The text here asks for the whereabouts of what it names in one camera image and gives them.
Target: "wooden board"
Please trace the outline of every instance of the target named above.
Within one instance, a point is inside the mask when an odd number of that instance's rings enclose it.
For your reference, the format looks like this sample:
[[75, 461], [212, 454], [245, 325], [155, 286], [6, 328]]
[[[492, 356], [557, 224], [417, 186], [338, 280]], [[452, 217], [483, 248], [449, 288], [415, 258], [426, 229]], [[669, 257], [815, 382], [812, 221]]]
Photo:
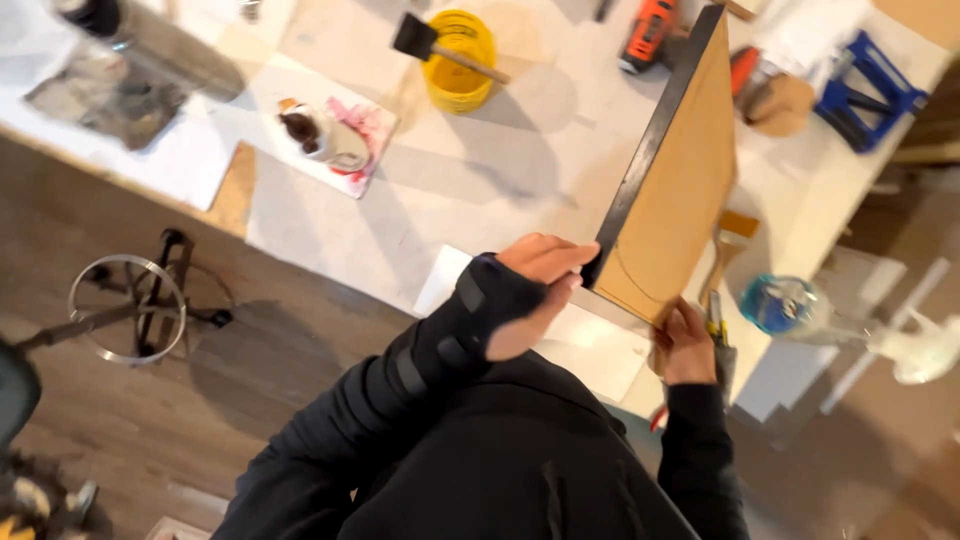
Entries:
[[703, 9], [584, 270], [595, 292], [659, 325], [735, 183], [727, 19]]

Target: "blue tool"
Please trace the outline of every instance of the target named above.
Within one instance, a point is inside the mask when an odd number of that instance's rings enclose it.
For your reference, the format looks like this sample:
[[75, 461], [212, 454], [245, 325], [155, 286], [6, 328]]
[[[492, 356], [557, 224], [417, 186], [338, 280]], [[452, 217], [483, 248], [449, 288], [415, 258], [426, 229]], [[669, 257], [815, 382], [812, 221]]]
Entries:
[[[857, 69], [883, 96], [877, 100], [847, 86], [846, 77]], [[864, 31], [844, 50], [833, 77], [827, 82], [824, 96], [814, 108], [857, 154], [872, 151], [893, 129], [900, 117], [916, 113], [926, 105], [929, 94], [914, 88], [894, 67]], [[878, 120], [868, 125], [853, 110], [875, 113]]]

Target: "caster wheel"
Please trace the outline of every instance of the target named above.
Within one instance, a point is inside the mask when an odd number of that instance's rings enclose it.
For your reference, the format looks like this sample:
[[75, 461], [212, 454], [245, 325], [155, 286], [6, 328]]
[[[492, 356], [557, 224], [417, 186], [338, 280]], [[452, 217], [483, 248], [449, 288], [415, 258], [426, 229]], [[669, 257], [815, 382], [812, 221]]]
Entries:
[[223, 328], [231, 321], [233, 321], [233, 314], [226, 309], [217, 309], [213, 315], [210, 316], [210, 323], [217, 328]]
[[85, 282], [99, 283], [110, 279], [110, 270], [102, 264], [98, 264], [84, 272]]
[[183, 233], [176, 229], [164, 229], [163, 233], [160, 234], [160, 239], [167, 244], [176, 246], [177, 244], [183, 243], [184, 236]]

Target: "yellow container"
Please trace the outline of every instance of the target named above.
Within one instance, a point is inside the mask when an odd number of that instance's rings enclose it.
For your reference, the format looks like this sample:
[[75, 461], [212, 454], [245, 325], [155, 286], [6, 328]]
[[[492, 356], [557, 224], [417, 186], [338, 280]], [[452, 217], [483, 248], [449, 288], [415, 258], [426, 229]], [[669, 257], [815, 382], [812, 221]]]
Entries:
[[[442, 47], [490, 67], [496, 64], [493, 35], [477, 17], [460, 10], [446, 10], [430, 19], [429, 25], [440, 35], [437, 44]], [[479, 109], [493, 83], [476, 71], [438, 55], [432, 55], [421, 69], [430, 101], [437, 109], [447, 112], [463, 113]]]

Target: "wooden handle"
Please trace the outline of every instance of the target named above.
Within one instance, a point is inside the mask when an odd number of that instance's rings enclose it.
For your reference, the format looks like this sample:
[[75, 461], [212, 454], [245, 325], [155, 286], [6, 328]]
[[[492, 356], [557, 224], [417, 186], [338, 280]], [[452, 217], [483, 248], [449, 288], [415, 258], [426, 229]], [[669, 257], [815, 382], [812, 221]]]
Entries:
[[727, 265], [730, 264], [730, 261], [733, 260], [734, 257], [740, 255], [746, 249], [746, 246], [717, 242], [717, 258], [713, 262], [713, 267], [710, 268], [710, 273], [704, 282], [704, 288], [700, 290], [700, 305], [704, 309], [709, 308], [710, 291], [720, 288], [720, 281], [723, 280], [723, 274], [724, 271], [727, 270]]
[[465, 67], [465, 68], [467, 68], [467, 69], [472, 69], [473, 71], [476, 71], [477, 73], [480, 73], [481, 75], [485, 75], [485, 76], [487, 76], [487, 77], [490, 77], [491, 79], [497, 81], [498, 83], [500, 83], [500, 84], [502, 84], [502, 85], [507, 85], [507, 84], [510, 83], [510, 76], [509, 76], [509, 75], [507, 75], [506, 73], [504, 73], [504, 72], [502, 72], [502, 71], [498, 71], [498, 70], [496, 70], [496, 69], [493, 69], [492, 67], [490, 67], [490, 66], [488, 66], [488, 65], [486, 65], [486, 64], [480, 63], [479, 61], [476, 61], [476, 60], [472, 59], [471, 57], [464, 56], [464, 55], [462, 55], [462, 54], [460, 54], [460, 53], [451, 51], [450, 49], [447, 49], [446, 47], [441, 47], [440, 45], [437, 45], [436, 43], [434, 43], [433, 47], [432, 47], [430, 50], [431, 50], [431, 51], [433, 52], [433, 54], [435, 54], [435, 55], [440, 55], [440, 56], [446, 58], [446, 59], [449, 60], [449, 61], [455, 61], [455, 62], [459, 63], [460, 65], [462, 65], [463, 67]]

